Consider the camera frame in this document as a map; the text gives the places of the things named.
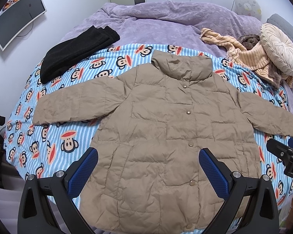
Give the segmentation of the folded black garment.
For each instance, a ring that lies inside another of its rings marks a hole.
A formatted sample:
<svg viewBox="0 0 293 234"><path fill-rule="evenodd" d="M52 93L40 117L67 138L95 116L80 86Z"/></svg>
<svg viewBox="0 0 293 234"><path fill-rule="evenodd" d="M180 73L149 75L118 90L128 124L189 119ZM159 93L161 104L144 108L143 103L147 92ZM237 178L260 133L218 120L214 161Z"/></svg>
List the folded black garment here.
<svg viewBox="0 0 293 234"><path fill-rule="evenodd" d="M52 47L42 60L40 79L42 84L63 75L68 69L95 52L105 49L120 40L112 28L88 28L73 39Z"/></svg>

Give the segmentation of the purple quilted duvet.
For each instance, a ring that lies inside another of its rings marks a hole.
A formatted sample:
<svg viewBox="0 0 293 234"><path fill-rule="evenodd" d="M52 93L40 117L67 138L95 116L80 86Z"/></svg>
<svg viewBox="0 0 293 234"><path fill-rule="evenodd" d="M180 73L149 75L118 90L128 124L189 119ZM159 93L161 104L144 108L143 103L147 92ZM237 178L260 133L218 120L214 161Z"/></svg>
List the purple quilted duvet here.
<svg viewBox="0 0 293 234"><path fill-rule="evenodd" d="M130 43L174 44L209 53L223 59L227 50L201 40L201 29L209 28L222 36L239 39L258 35L261 22L250 16L237 15L211 3L151 2L133 6L106 3L65 34L61 41L79 36L91 26L109 26L120 36L115 46Z"/></svg>

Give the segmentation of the cream round pleated cushion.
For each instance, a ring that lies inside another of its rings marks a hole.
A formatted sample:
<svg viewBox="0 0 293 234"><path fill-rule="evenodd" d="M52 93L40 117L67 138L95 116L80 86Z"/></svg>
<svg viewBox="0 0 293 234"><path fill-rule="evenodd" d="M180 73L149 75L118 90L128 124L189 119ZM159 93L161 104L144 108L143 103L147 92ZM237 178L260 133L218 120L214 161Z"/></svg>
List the cream round pleated cushion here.
<svg viewBox="0 0 293 234"><path fill-rule="evenodd" d="M260 40L267 56L284 74L293 77L293 42L277 26L264 23L260 28Z"/></svg>

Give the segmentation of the monkey print striped blanket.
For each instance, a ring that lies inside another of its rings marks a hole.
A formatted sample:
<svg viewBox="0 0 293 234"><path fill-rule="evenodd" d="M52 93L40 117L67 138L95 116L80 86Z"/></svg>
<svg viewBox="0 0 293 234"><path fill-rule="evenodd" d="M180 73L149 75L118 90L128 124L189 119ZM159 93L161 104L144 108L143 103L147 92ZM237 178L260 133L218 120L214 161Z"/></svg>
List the monkey print striped blanket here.
<svg viewBox="0 0 293 234"><path fill-rule="evenodd" d="M7 161L22 178L45 178L93 147L69 195L85 216L202 213L213 216L231 185L201 164L208 149L230 172L267 178L279 209L293 178L266 146L293 137L283 88L273 90L225 58L163 44L103 49L42 83L36 66L7 122Z"/></svg>

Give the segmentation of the white cloud plush pillow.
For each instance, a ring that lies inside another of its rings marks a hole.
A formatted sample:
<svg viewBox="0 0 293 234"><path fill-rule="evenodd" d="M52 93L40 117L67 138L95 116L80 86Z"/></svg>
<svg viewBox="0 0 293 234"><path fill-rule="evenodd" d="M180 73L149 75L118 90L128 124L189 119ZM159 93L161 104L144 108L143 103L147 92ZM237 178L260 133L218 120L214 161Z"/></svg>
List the white cloud plush pillow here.
<svg viewBox="0 0 293 234"><path fill-rule="evenodd" d="M234 11L238 15L261 19L261 7L256 0L234 0Z"/></svg>

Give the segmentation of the wall mounted curved monitor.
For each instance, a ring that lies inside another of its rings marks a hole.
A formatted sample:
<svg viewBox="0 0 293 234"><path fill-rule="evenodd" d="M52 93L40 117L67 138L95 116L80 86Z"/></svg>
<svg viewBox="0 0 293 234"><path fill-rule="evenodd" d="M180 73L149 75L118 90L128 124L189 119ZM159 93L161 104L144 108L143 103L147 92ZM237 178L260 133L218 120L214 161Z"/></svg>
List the wall mounted curved monitor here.
<svg viewBox="0 0 293 234"><path fill-rule="evenodd" d="M0 14L0 48L46 12L43 0L19 0Z"/></svg>

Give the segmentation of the brown fuzzy garment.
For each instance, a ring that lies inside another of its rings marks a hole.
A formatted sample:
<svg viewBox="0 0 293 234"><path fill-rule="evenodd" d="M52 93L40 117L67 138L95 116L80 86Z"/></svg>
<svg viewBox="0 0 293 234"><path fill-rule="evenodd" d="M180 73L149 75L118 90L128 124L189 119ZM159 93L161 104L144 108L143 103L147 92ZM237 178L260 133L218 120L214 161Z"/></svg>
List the brown fuzzy garment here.
<svg viewBox="0 0 293 234"><path fill-rule="evenodd" d="M251 50L259 41L260 37L256 34L247 34L238 38L238 41L247 49Z"/></svg>

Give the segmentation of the tan puffer jacket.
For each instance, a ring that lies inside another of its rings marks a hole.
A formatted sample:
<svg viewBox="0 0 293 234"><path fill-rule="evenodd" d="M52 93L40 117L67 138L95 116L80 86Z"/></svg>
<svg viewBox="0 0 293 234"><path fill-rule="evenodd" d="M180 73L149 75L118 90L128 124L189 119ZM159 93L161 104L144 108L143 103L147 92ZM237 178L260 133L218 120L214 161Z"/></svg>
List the tan puffer jacket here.
<svg viewBox="0 0 293 234"><path fill-rule="evenodd" d="M91 226L121 233L206 227L222 200L198 163L208 148L232 171L260 177L254 131L293 136L293 115L213 71L211 58L154 51L123 74L39 99L35 125L100 119L98 164L81 192Z"/></svg>

